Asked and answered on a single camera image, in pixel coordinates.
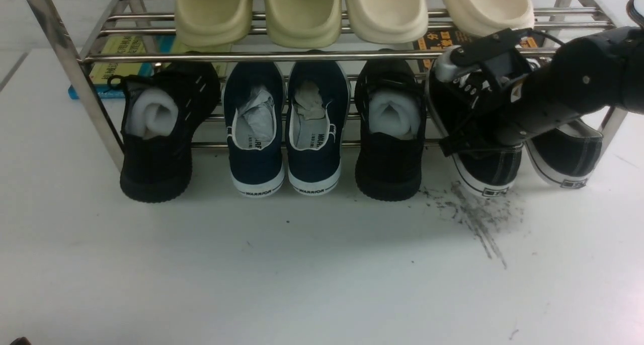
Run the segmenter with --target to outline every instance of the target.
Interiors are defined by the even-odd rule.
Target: beige slide sandal
[[[506,28],[534,27],[530,0],[443,1],[458,29],[473,36],[488,36]]]
[[[351,27],[373,43],[407,43],[427,33],[425,0],[345,0]]]
[[[340,36],[342,0],[264,0],[266,27],[274,43],[315,49]]]
[[[177,38],[191,47],[232,43],[253,22],[253,0],[175,0]]]

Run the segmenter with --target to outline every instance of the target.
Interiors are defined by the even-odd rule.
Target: white wall
[[[110,0],[54,0],[67,30],[76,45],[83,45],[99,15]],[[537,6],[549,6],[554,0],[538,0]],[[170,11],[172,1],[148,3],[150,10]],[[48,47],[44,34],[25,0],[0,0],[0,50],[28,51]]]

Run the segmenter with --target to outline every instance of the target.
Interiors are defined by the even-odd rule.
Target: shoe rack
[[[173,61],[216,61],[216,62],[241,62],[241,61],[300,61],[300,60],[334,60],[334,61],[363,61],[372,58],[402,58],[402,59],[430,59],[437,58],[441,51],[352,51],[352,52],[235,52],[235,53],[198,53],[198,54],[159,54],[155,47],[154,36],[173,35],[173,27],[154,27],[151,22],[172,22],[173,13],[151,13],[145,8],[146,1],[153,0],[111,0],[107,8],[101,15],[96,27],[87,38],[87,42],[80,52],[76,50],[74,44],[67,33],[57,8],[52,0],[27,0],[34,15],[38,19],[42,30],[51,43],[53,51],[60,60],[69,81],[74,86],[78,97],[85,107],[90,120],[94,124],[101,140],[110,153],[117,169],[122,168],[123,163],[123,143],[114,123],[101,102],[94,86],[88,77],[92,64],[97,62],[108,63],[139,63],[150,62],[160,65],[161,63]],[[615,28],[614,23],[603,13],[602,8],[593,0],[578,0],[582,7],[572,8],[573,0],[556,0],[551,8],[538,8],[535,15],[538,17],[548,17],[548,20],[538,22],[535,29],[549,31],[551,34],[558,34],[561,31],[596,29],[606,30]],[[449,13],[446,10],[430,9],[428,10],[430,31],[442,31],[454,29],[454,24],[446,20]],[[592,21],[582,21],[580,15],[592,15]],[[253,21],[259,22],[265,20],[264,12],[253,12]],[[347,18],[347,13],[343,12],[343,18]],[[117,22],[135,22],[135,27],[121,28],[117,27]],[[352,34],[352,29],[345,25],[342,27],[342,34]],[[253,25],[250,34],[266,34],[264,27]],[[100,54],[105,45],[106,38],[109,36],[142,36],[145,45],[146,54],[130,55],[113,55]],[[556,49],[552,47],[542,47],[538,49],[522,49],[521,52],[526,57],[550,57],[554,55]],[[348,120],[354,121],[357,125],[359,116],[354,113],[349,114]],[[626,117],[626,111],[621,109],[611,109],[605,116],[600,131],[605,136],[603,150],[609,146],[619,125]],[[223,121],[223,115],[213,114],[209,121]],[[427,139],[427,146],[437,145],[438,138]],[[359,147],[359,141],[345,141],[344,146]],[[193,143],[194,149],[226,149],[226,143],[200,142]]]

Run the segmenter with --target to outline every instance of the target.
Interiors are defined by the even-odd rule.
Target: book
[[[425,36],[423,36],[423,38],[419,38],[416,42],[414,42],[414,49],[416,51],[442,51],[447,47],[451,47],[453,45],[464,45],[466,43],[472,42],[473,40],[474,38],[461,31],[458,31],[457,29],[451,29],[448,31],[429,31],[425,34]],[[521,47],[543,47],[544,41],[545,39],[541,36],[528,37],[521,42]],[[538,66],[542,66],[543,61],[547,61],[547,59],[528,60]],[[420,69],[420,72],[428,71],[432,67],[432,61],[432,59],[418,59],[418,68]]]
[[[195,49],[181,43],[175,36],[155,36],[157,47],[161,53],[186,53],[189,51],[223,53],[230,52],[232,44],[201,47]],[[145,54],[145,47],[140,36],[112,36],[101,51],[103,54]],[[226,74],[226,63],[213,63],[217,75],[222,77]],[[119,90],[110,90],[108,79],[113,75],[142,75],[150,77],[153,73],[151,63],[95,63],[90,71],[90,80],[94,84],[96,91],[101,99],[122,99],[123,92]],[[78,94],[72,86],[67,91],[72,100],[78,100]]]

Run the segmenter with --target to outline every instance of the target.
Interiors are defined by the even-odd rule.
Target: black sneaker
[[[114,86],[115,79],[120,83]],[[122,191],[145,203],[178,197],[188,187],[193,171],[193,134],[219,99],[214,67],[211,63],[172,63],[152,77],[113,76],[110,87],[122,89],[126,97],[121,127],[125,146]]]
[[[271,62],[238,63],[222,94],[230,173],[239,193],[267,197],[284,182],[281,155],[283,76]]]
[[[427,109],[404,59],[373,59],[356,83],[361,116],[356,184],[366,196],[403,201],[421,187]]]
[[[547,183],[579,189],[593,174],[602,141],[602,133],[576,120],[528,140],[527,152],[534,170]]]
[[[481,91],[488,88],[480,72],[442,83],[430,70],[425,82],[430,116],[443,137],[448,136],[474,109]],[[490,152],[477,159],[469,154],[454,154],[452,159],[461,184],[476,196],[485,198],[502,196],[514,185],[517,178],[523,145]]]
[[[342,131],[351,88],[333,61],[295,63],[288,82],[288,179],[306,196],[320,196],[340,179]]]

